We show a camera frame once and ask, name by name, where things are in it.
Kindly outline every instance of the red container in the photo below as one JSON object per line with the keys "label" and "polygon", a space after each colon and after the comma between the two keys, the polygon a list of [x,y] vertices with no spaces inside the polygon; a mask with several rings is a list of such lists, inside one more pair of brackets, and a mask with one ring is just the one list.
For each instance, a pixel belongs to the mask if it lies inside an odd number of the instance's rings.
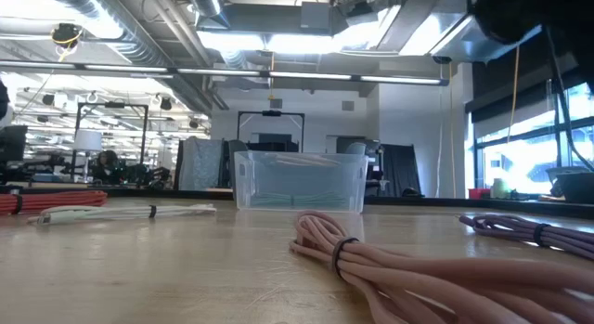
{"label": "red container", "polygon": [[468,190],[469,199],[480,200],[485,195],[487,198],[491,196],[491,189],[489,188],[473,188]]}

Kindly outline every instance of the table surface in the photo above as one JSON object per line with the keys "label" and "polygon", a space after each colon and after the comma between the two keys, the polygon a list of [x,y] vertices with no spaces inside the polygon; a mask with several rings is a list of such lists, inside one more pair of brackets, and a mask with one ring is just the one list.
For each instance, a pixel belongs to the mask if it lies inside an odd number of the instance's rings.
{"label": "table surface", "polygon": [[[110,206],[193,200],[111,199]],[[0,218],[0,323],[370,323],[367,303],[323,265],[288,251],[291,212],[238,212],[34,227]],[[366,206],[333,214],[367,243],[431,257],[585,259],[475,237],[457,214],[480,209]],[[594,232],[590,221],[535,220]]]}

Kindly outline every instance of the coiled pink rope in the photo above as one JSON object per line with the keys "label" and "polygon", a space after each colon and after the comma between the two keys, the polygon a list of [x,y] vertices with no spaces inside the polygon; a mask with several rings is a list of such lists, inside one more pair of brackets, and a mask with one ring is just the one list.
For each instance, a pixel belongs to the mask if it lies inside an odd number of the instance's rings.
{"label": "coiled pink rope", "polygon": [[538,224],[512,215],[487,214],[473,218],[463,215],[459,221],[482,236],[554,246],[594,260],[594,235],[591,233]]}
{"label": "coiled pink rope", "polygon": [[[300,213],[291,249],[332,263],[347,237],[331,217]],[[556,263],[501,259],[423,259],[362,242],[344,243],[336,270],[367,298],[377,324],[555,323],[560,313],[594,323],[594,273]]]}

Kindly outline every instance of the plastic storage container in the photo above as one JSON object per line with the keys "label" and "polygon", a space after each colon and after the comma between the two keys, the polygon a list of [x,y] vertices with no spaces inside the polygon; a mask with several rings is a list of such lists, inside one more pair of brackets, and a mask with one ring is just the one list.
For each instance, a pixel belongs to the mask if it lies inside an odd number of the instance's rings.
{"label": "plastic storage container", "polygon": [[367,169],[361,155],[236,152],[238,208],[361,213]]}

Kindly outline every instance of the black zip tie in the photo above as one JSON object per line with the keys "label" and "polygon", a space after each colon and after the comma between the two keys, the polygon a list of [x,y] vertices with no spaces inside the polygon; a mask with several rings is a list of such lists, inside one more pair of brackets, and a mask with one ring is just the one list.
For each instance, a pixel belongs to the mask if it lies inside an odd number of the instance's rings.
{"label": "black zip tie", "polygon": [[344,279],[341,276],[341,270],[338,268],[338,259],[340,258],[340,254],[342,251],[342,247],[344,246],[344,244],[346,243],[350,243],[353,241],[359,241],[356,237],[345,237],[341,240],[339,240],[336,243],[336,246],[334,246],[334,251],[332,252],[332,262],[331,262],[331,266],[330,269],[332,269],[332,272],[336,272],[336,275],[341,278]]}
{"label": "black zip tie", "polygon": [[150,206],[150,215],[148,216],[148,218],[155,218],[155,215],[157,214],[157,206]]}
{"label": "black zip tie", "polygon": [[22,197],[19,194],[12,194],[12,196],[17,199],[17,208],[15,208],[15,211],[12,212],[12,214],[18,214],[22,209]]}
{"label": "black zip tie", "polygon": [[535,233],[533,235],[533,238],[535,240],[535,243],[538,244],[538,246],[540,246],[540,247],[547,247],[548,248],[547,245],[543,244],[542,239],[540,238],[540,236],[542,235],[542,230],[545,227],[550,227],[550,225],[548,225],[546,223],[541,223],[538,226],[536,226]]}

